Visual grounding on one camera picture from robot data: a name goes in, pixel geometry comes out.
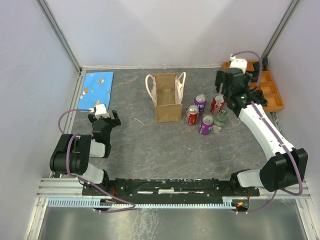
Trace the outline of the red Coke can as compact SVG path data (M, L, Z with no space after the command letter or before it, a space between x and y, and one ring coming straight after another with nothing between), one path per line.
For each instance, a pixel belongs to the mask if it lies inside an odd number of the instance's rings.
M213 115L220 113L225 105L224 96L222 94L218 94L212 99L210 112Z
M189 126L194 126L197 123L199 114L199 108L196 105L190 105L186 110L186 124Z

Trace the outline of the purple Fanta can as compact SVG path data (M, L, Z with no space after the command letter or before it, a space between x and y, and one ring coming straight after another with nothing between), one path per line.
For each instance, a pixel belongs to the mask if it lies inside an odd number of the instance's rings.
M199 133L203 136L207 136L211 133L211 129L214 125L214 118L211 115L204 115L200 120Z
M198 94L194 98L194 104L198 107L199 113L202 114L205 110L207 99L203 94Z

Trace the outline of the clear green glass bottle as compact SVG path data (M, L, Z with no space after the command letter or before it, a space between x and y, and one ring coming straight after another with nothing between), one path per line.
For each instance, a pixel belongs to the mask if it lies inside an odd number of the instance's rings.
M223 109L221 112L215 115L212 130L214 132L221 131L225 126L226 122L227 122L227 111Z

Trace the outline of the brown canvas tote bag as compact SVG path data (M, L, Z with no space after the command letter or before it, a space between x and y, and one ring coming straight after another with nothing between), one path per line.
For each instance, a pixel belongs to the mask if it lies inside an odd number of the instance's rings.
M157 123L182 119L184 87L187 74L158 73L145 77L145 87L155 108Z

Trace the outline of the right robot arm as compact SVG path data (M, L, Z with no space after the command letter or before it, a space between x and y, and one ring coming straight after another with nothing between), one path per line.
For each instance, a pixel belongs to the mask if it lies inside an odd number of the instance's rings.
M261 169L238 172L236 179L229 183L229 189L240 196L248 187L289 193L288 187L298 185L296 195L300 196L308 154L303 148L295 148L269 120L257 95L250 89L251 80L252 76L239 68L219 70L215 77L216 91L223 95L227 107L250 129L267 160Z

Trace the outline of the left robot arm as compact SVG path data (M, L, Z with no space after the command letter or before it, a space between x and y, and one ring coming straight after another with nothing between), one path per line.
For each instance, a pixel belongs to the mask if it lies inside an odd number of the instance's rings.
M111 153L112 129L121 125L116 110L113 117L88 114L92 123L92 134L63 133L50 158L50 170L56 174L72 175L93 184L99 195L106 195L111 189L108 173L90 163L90 158L106 159Z

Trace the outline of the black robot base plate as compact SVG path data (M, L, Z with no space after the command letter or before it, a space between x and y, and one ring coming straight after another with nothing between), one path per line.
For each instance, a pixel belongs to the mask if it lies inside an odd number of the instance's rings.
M133 204L221 204L222 194L244 198L259 196L257 187L241 187L234 180L209 179L137 179L116 178L108 187L85 183L84 196L106 193Z

